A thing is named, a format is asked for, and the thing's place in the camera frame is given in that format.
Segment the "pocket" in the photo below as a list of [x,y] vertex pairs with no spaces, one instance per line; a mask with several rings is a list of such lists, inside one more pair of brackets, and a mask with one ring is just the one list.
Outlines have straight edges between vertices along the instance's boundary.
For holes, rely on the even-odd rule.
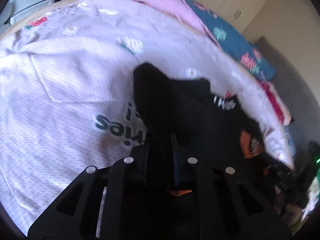
[[139,62],[128,54],[117,48],[106,51],[105,57],[77,50],[31,59],[53,102],[94,103],[133,95],[132,72]]

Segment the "pink pillowcase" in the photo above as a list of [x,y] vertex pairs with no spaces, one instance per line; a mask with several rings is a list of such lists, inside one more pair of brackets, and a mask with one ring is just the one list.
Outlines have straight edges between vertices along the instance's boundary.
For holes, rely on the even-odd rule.
[[289,125],[292,119],[291,113],[278,95],[274,85],[271,82],[260,82],[260,85],[265,90],[279,121],[285,126]]
[[135,0],[151,6],[161,12],[172,15],[180,21],[190,25],[200,33],[209,36],[214,43],[219,46],[216,39],[212,36],[207,26],[193,12],[193,10],[185,3],[184,0]]

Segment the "bed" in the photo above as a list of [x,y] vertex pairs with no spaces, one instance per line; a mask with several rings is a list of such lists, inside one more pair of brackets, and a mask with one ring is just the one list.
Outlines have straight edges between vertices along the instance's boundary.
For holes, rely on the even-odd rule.
[[[191,23],[190,18],[168,16],[138,1],[64,0],[0,37],[0,103],[6,106],[1,108],[5,139],[1,143],[0,201],[2,214],[6,211],[12,219],[6,217],[6,224],[16,225],[25,235],[84,168],[110,166],[143,142],[147,131],[134,108],[131,73],[145,61],[171,78],[208,78],[211,90],[220,96],[236,94],[248,116],[259,123],[266,151],[290,169],[296,166],[298,173],[307,163],[307,143],[320,141],[314,132],[319,131],[320,109],[312,93],[265,39],[258,41],[258,49],[276,69],[273,83],[295,117],[292,135],[299,149],[295,163],[282,124],[256,81],[269,79],[272,71],[258,71],[257,64],[249,60],[251,55],[243,58],[241,52],[221,43],[226,40],[222,27],[212,26],[211,31],[199,15],[210,14],[215,20],[218,16],[201,5],[182,4],[199,9],[198,14],[196,8],[188,11]],[[86,23],[88,19],[95,28]],[[255,52],[255,46],[249,48]],[[264,60],[260,60],[261,69]],[[288,83],[283,82],[284,74],[292,77],[286,79]],[[294,98],[287,92],[292,84]],[[303,111],[297,100],[308,102]],[[300,118],[305,107],[315,119],[309,119],[310,115]]]

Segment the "orange fabric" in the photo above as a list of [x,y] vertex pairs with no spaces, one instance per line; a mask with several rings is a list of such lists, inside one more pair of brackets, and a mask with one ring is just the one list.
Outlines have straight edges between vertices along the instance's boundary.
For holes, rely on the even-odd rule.
[[167,192],[173,196],[180,197],[184,194],[192,192],[192,190],[168,190]]
[[245,159],[252,158],[252,152],[250,151],[251,134],[245,130],[241,131],[240,135],[240,147]]

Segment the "pink flower print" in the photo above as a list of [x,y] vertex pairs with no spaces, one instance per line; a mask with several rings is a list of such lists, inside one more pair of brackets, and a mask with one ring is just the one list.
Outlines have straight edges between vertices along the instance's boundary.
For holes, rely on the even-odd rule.
[[47,20],[48,20],[47,17],[41,17],[40,19],[36,20],[35,22],[31,22],[28,25],[31,25],[32,27],[35,27],[35,26],[38,26],[38,25],[40,25],[41,23],[43,23],[43,22],[45,22]]
[[197,6],[200,10],[203,10],[203,11],[208,11],[209,10],[207,7],[205,7],[202,4],[197,3],[197,2],[194,2],[193,5]]
[[210,13],[215,19],[218,18],[218,14],[216,14],[214,11],[209,10],[209,13]]
[[240,62],[247,69],[249,69],[249,71],[257,66],[257,63],[253,60],[253,58],[249,57],[249,53],[248,52],[246,54],[242,55]]
[[260,51],[258,51],[256,48],[252,49],[254,56],[256,57],[256,59],[261,59],[262,55],[260,53]]

